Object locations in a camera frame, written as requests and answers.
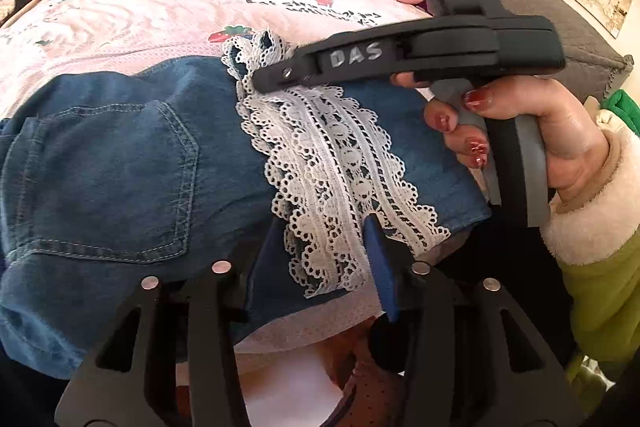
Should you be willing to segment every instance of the white sheet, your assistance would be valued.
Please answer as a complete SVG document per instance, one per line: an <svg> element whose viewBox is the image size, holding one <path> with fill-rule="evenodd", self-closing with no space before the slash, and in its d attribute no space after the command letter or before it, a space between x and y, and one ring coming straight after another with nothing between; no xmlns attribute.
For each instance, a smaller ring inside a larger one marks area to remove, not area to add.
<svg viewBox="0 0 640 427"><path fill-rule="evenodd" d="M220 56L226 26L271 27L304 44L421 17L394 0L43 0L0 30L0 118L58 74L135 74L168 58Z"/></svg>

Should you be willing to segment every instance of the back pocket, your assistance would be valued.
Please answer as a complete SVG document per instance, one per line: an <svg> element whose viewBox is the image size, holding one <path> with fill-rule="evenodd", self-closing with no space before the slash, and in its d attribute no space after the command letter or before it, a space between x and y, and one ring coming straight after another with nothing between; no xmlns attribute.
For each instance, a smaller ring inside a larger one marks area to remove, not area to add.
<svg viewBox="0 0 640 427"><path fill-rule="evenodd" d="M3 246L152 263L185 253L198 146L163 102L73 107L25 126L2 170Z"/></svg>

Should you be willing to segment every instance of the white lace trim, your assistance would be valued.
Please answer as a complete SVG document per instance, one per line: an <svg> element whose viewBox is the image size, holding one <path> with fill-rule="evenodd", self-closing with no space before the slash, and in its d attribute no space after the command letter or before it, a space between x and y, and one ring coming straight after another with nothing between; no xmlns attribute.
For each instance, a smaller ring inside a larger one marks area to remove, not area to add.
<svg viewBox="0 0 640 427"><path fill-rule="evenodd" d="M354 290L370 277L361 223L374 212L390 237L414 256L449 237L432 206L417 204L418 191L402 179L404 162L375 112L343 98L341 87L254 91L257 68L290 57L294 47L270 30L250 41L226 41L222 62L238 80L242 129L268 156L267 181L276 187L271 210L288 222L289 272L305 296Z"/></svg>

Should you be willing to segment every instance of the jeans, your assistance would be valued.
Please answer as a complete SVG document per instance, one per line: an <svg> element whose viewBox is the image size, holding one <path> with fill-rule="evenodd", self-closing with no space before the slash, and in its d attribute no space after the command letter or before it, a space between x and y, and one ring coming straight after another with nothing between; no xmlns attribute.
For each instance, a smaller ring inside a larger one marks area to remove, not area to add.
<svg viewBox="0 0 640 427"><path fill-rule="evenodd" d="M377 112L418 203L452 233L489 211L414 90L372 80L345 96ZM0 130L0 339L7 354L69 378L117 306L148 275L193 277L270 217L265 156L240 128L235 81L218 58L183 57L127 76L63 74ZM306 299L277 238L254 272L252 320Z"/></svg>

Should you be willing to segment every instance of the metal screw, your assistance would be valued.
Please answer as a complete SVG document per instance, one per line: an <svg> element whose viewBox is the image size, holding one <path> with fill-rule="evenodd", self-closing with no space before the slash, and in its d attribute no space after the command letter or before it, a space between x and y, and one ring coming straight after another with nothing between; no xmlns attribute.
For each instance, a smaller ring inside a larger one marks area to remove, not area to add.
<svg viewBox="0 0 640 427"><path fill-rule="evenodd" d="M211 265L213 273L226 273L231 270L231 263L229 261L217 261Z"/></svg>
<svg viewBox="0 0 640 427"><path fill-rule="evenodd" d="M152 290L153 288L158 286L159 283L160 281L158 280L158 277L156 277L155 275L150 275L149 277L145 277L142 280L140 286L142 286L145 290Z"/></svg>
<svg viewBox="0 0 640 427"><path fill-rule="evenodd" d="M494 279L493 277L487 277L487 279L482 281L482 286L484 286L485 290L489 290L490 292L497 292L502 285L497 279Z"/></svg>
<svg viewBox="0 0 640 427"><path fill-rule="evenodd" d="M411 265L411 271L417 275L427 275L431 271L431 266L424 261L416 261Z"/></svg>

